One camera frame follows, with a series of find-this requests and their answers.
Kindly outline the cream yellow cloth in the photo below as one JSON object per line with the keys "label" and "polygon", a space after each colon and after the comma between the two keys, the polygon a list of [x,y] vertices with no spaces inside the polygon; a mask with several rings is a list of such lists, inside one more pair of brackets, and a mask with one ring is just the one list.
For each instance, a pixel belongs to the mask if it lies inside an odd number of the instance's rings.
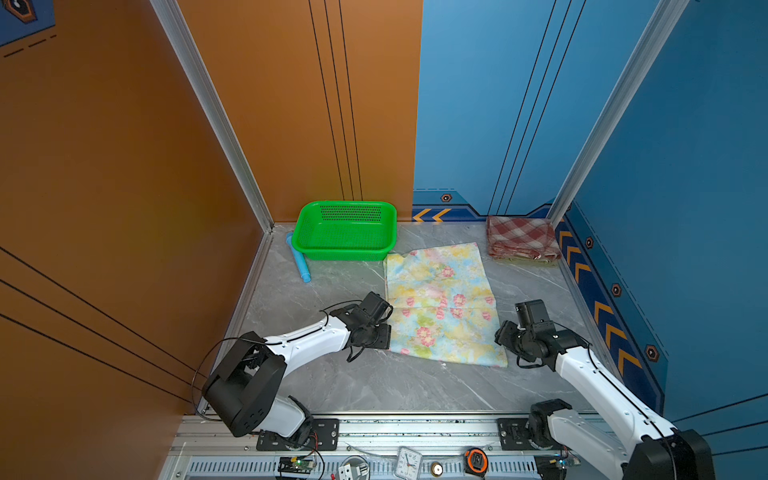
{"label": "cream yellow cloth", "polygon": [[393,313],[389,350],[446,363],[508,366],[495,343],[496,298],[476,243],[390,254],[383,262]]}

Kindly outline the olive green skirt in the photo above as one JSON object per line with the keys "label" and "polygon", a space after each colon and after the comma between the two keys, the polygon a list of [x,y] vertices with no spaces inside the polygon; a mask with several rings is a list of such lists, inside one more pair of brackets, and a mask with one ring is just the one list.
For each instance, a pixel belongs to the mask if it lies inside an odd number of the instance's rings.
{"label": "olive green skirt", "polygon": [[543,267],[543,268],[554,267],[559,262],[559,258],[532,259],[532,258],[519,257],[519,256],[504,257],[504,258],[493,257],[493,260],[501,264],[536,266],[536,267]]}

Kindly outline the red plaid skirt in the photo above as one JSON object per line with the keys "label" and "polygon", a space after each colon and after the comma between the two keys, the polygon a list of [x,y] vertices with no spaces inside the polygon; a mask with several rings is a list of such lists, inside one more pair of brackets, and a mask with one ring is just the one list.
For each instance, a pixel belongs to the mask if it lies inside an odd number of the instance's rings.
{"label": "red plaid skirt", "polygon": [[551,262],[561,257],[555,231],[547,219],[489,216],[486,234],[488,254],[498,260]]}

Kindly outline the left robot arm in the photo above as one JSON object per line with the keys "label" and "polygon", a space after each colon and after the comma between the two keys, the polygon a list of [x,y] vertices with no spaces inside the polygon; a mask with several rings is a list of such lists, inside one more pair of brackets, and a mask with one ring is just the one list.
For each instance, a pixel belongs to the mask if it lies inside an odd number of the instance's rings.
{"label": "left robot arm", "polygon": [[233,343],[201,389],[202,398],[235,437],[273,434],[292,448],[317,437],[300,401],[279,394],[283,379],[326,355],[347,351],[352,363],[369,350],[390,347],[394,307],[375,292],[323,309],[323,318],[282,335],[247,332]]}

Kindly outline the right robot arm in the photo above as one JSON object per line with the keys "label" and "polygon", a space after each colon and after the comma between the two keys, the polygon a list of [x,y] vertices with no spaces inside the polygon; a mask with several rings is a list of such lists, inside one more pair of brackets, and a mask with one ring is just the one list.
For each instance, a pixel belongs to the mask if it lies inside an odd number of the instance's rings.
{"label": "right robot arm", "polygon": [[693,430],[680,430],[647,406],[593,353],[578,333],[558,329],[543,301],[515,306],[495,341],[521,368],[546,367],[573,386],[610,426],[605,433],[561,399],[529,410],[523,439],[540,450],[571,450],[609,479],[713,479],[713,455]]}

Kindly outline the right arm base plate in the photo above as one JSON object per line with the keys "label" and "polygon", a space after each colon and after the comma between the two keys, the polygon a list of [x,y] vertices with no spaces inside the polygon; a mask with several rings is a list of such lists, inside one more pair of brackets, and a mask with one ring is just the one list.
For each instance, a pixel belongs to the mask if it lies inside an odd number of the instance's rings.
{"label": "right arm base plate", "polygon": [[551,436],[545,420],[506,417],[497,419],[496,425],[504,451],[555,451],[563,448],[563,445]]}

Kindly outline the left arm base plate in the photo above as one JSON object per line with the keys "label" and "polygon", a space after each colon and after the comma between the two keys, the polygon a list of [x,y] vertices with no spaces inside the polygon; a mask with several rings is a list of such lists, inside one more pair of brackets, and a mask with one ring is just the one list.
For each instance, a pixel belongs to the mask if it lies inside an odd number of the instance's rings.
{"label": "left arm base plate", "polygon": [[321,453],[335,451],[338,447],[340,422],[337,418],[315,418],[309,427],[284,438],[273,432],[261,432],[258,436],[258,451],[303,451],[318,450]]}

